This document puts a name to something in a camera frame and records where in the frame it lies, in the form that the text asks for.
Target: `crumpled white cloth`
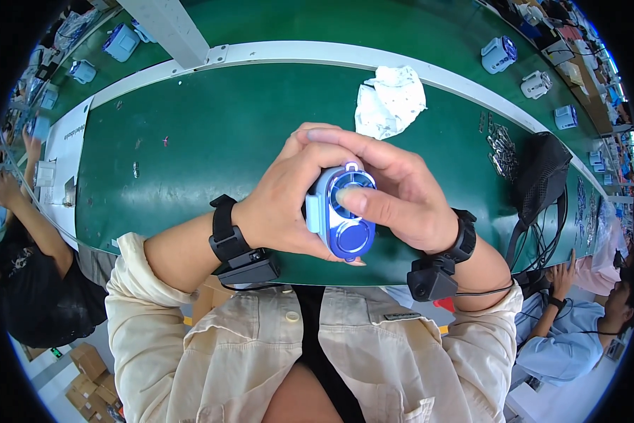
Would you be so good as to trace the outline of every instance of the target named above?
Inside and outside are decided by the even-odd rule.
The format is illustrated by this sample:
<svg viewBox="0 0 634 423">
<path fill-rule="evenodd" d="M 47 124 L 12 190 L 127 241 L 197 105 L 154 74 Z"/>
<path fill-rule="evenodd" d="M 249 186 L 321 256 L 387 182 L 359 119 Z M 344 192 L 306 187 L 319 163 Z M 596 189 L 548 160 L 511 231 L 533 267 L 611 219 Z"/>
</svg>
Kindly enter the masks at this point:
<svg viewBox="0 0 634 423">
<path fill-rule="evenodd" d="M 380 66 L 375 78 L 359 86 L 356 131 L 377 140 L 392 137 L 408 128 L 425 104 L 423 84 L 410 66 Z"/>
</svg>

